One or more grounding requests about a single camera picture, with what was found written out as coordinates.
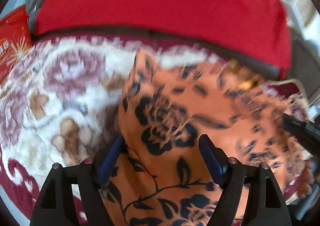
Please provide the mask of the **person's right hand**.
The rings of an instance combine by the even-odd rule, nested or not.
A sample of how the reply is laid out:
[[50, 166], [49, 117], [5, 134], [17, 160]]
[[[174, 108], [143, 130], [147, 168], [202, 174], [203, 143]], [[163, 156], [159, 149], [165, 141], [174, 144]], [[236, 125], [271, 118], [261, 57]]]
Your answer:
[[305, 199], [312, 193], [312, 184], [315, 182], [310, 165], [306, 165], [298, 179], [297, 195], [300, 199]]

